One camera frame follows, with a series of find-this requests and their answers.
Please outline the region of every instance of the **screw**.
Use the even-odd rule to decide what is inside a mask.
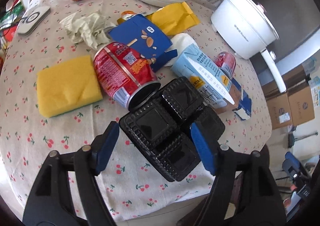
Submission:
[[[252,151],[252,155],[254,155],[255,157],[260,157],[261,156],[260,152],[256,151],[256,150]]]
[[[50,157],[55,157],[57,154],[58,154],[58,151],[52,150],[52,151],[49,153],[49,156],[50,156]]]
[[[84,145],[81,149],[82,149],[82,151],[87,152],[87,151],[89,151],[91,149],[91,146],[90,145]]]
[[[221,144],[220,145],[220,149],[223,150],[223,151],[227,151],[229,149],[229,146],[226,145],[226,144]]]

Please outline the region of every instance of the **pink can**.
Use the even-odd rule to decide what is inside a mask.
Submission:
[[[231,80],[236,68],[236,58],[228,52],[221,52],[213,61]]]

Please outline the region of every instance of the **pot handle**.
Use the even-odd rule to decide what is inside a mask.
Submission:
[[[264,51],[261,52],[261,55],[263,57],[263,59],[266,61],[267,66],[269,67],[273,77],[275,78],[276,84],[279,88],[279,92],[283,93],[287,90],[287,87],[284,84],[284,81],[281,77],[281,74],[274,62],[274,60],[276,59],[276,56],[273,52],[270,52],[265,49]]]

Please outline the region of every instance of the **white remote device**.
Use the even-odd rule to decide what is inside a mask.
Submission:
[[[28,17],[19,23],[19,27],[17,29],[18,34],[21,36],[30,35],[49,13],[49,6],[35,8]]]

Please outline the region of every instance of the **tablecloth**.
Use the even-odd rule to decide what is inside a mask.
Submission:
[[[208,0],[188,0],[187,3],[201,23],[186,32],[203,52],[211,58],[221,51],[233,53],[211,28],[210,8],[214,9],[214,6]],[[115,23],[124,10],[157,9],[138,0],[84,0],[68,4],[61,0],[32,0],[27,12],[37,5],[49,5],[51,13],[30,36],[15,34],[0,76],[0,153],[12,190],[22,206],[51,150],[56,149],[61,154],[76,151],[102,134],[110,121],[118,121],[127,113],[104,94],[100,102],[57,117],[47,119],[39,114],[37,72],[77,56],[95,54],[84,43],[71,43],[59,21],[76,11],[87,16],[100,10]],[[166,67],[157,73],[157,77],[165,85],[175,75]],[[252,117],[241,121],[233,112],[221,114],[226,130],[219,142],[228,144],[235,151],[250,153],[261,149],[270,137],[270,117],[251,62],[237,58],[234,77],[252,99]],[[122,131],[107,168],[97,177],[101,194],[116,221],[136,218],[170,203],[206,194],[213,180],[200,163],[181,182],[167,182]],[[69,173],[69,181],[76,213],[84,217],[74,173]]]

